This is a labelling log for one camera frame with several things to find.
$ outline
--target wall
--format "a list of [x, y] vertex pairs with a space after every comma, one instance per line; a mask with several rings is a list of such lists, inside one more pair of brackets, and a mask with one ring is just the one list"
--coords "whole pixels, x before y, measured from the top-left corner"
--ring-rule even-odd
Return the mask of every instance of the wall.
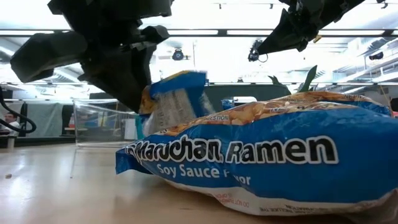
[[365, 91], [364, 93], [360, 94], [370, 97], [372, 100], [388, 106], [391, 98], [398, 98], [398, 86], [384, 87], [384, 91], [386, 91], [386, 89], [388, 89], [388, 93], [386, 93], [385, 96], [381, 93], [380, 87], [375, 88], [373, 91]]
[[36, 94], [32, 94], [25, 90], [14, 90], [12, 92], [12, 99], [32, 100], [37, 99]]

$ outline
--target ceiling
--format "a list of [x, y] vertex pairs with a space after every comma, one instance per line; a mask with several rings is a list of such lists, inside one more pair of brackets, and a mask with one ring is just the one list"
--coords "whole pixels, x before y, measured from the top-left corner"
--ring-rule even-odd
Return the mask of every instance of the ceiling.
[[[54, 16], [47, 8], [48, 0], [1, 0], [0, 29], [69, 29], [62, 16]], [[381, 9], [376, 0], [366, 1], [345, 14], [338, 23], [327, 29], [395, 29], [398, 27], [398, 0], [387, 1]], [[163, 25], [169, 29], [273, 29], [279, 22], [285, 6], [277, 0], [175, 0], [173, 16], [144, 19], [145, 26]], [[0, 37], [0, 50], [13, 54], [27, 39]], [[391, 40], [382, 47], [387, 55], [381, 61], [369, 61], [366, 47], [375, 38], [323, 38], [310, 44], [303, 52], [289, 50], [260, 57], [261, 62], [248, 62], [248, 53], [256, 38], [253, 37], [173, 37], [158, 46], [150, 65], [153, 81], [185, 69], [208, 71], [211, 82], [269, 82], [275, 75], [281, 82], [303, 82], [306, 72], [318, 65], [318, 82], [346, 82], [366, 68], [393, 61], [396, 46]], [[181, 48], [188, 60], [173, 61], [174, 49]], [[1, 82], [19, 82], [7, 66], [0, 67]], [[78, 82], [82, 74], [79, 65], [57, 70], [54, 83]]]

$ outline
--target plastic wrapper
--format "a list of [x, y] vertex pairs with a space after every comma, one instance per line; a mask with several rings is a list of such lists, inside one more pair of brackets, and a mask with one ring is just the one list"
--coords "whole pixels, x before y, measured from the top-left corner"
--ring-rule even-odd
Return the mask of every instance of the plastic wrapper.
[[395, 224], [391, 114], [369, 98], [327, 92], [248, 103], [132, 143], [116, 153], [116, 171], [154, 174], [252, 215]]
[[204, 93], [206, 72], [182, 71], [142, 92], [144, 135], [214, 113]]
[[221, 100], [221, 104], [223, 105], [223, 110], [229, 110], [235, 107], [232, 100]]

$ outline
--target table surface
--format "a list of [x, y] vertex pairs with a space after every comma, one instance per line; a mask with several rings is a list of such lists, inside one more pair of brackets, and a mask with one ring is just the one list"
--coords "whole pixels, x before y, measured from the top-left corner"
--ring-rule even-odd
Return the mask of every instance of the table surface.
[[[75, 145], [15, 148], [0, 153], [2, 224], [345, 224], [339, 217], [255, 217], [215, 199], [175, 189], [153, 175], [115, 175], [110, 148]], [[12, 174], [10, 179], [4, 176]]]

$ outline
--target small package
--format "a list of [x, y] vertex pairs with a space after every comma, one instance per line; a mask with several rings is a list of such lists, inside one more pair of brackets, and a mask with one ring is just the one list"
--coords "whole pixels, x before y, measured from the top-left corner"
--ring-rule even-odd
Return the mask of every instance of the small package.
[[144, 135], [214, 113], [205, 82], [206, 72], [182, 71], [147, 86], [139, 110]]
[[297, 93], [151, 134], [116, 153], [116, 171], [154, 174], [252, 215], [396, 224], [397, 133], [390, 109], [368, 98]]

